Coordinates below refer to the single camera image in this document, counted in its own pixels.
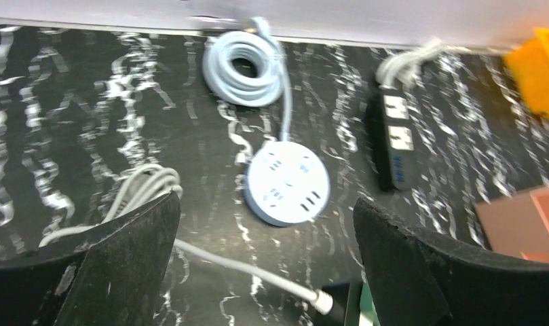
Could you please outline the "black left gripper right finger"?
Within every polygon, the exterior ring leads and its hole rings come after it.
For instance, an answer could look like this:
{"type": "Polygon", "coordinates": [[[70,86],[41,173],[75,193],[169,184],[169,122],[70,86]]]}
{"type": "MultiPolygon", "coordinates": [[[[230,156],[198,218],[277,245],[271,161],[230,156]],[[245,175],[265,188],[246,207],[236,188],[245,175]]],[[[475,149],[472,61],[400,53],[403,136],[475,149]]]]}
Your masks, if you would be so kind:
{"type": "Polygon", "coordinates": [[[549,325],[549,264],[455,240],[366,198],[353,224],[382,325],[549,325]]]}

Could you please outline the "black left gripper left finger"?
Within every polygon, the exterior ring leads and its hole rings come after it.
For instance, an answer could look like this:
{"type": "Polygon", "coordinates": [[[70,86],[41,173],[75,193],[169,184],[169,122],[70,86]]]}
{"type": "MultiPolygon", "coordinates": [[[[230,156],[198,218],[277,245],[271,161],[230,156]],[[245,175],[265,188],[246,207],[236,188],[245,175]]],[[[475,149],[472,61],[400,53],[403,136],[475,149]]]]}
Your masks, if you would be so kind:
{"type": "Polygon", "coordinates": [[[172,192],[0,260],[0,325],[152,325],[180,218],[172,192]]]}

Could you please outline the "green plug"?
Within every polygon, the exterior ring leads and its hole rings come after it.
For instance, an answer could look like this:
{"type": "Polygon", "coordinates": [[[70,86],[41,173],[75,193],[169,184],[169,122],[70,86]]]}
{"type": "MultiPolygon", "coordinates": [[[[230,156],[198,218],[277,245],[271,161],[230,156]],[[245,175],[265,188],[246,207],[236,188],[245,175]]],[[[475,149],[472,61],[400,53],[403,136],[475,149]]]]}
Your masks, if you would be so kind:
{"type": "Polygon", "coordinates": [[[369,285],[356,281],[349,285],[343,325],[380,326],[369,285]]]}

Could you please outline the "black long power strip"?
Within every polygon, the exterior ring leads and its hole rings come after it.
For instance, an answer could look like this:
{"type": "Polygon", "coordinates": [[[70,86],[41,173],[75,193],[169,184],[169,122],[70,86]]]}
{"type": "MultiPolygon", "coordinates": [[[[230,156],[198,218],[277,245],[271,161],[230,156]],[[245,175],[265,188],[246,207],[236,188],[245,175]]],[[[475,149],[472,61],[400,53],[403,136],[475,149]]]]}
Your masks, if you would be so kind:
{"type": "Polygon", "coordinates": [[[323,286],[322,290],[332,297],[333,303],[328,314],[317,313],[314,325],[359,326],[362,286],[361,280],[323,286]]]}

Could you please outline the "round light blue socket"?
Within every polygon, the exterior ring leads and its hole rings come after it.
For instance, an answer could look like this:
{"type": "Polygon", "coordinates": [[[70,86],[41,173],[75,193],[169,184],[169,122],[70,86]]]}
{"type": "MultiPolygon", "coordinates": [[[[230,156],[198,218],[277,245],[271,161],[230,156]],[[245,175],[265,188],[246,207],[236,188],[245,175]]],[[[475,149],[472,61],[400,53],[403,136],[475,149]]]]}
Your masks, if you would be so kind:
{"type": "Polygon", "coordinates": [[[248,164],[244,199],[262,221],[290,227],[316,219],[330,197],[330,179],[321,159],[307,147],[274,141],[248,164]]]}

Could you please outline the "black short power strip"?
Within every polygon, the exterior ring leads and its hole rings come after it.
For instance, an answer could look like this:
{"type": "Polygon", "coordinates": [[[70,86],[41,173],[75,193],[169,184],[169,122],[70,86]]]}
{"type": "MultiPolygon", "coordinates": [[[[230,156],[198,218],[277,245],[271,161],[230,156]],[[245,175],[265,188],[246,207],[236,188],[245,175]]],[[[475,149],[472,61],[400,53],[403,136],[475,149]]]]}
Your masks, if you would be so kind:
{"type": "Polygon", "coordinates": [[[388,192],[416,187],[415,128],[404,92],[376,86],[366,109],[366,127],[380,188],[388,192]]]}

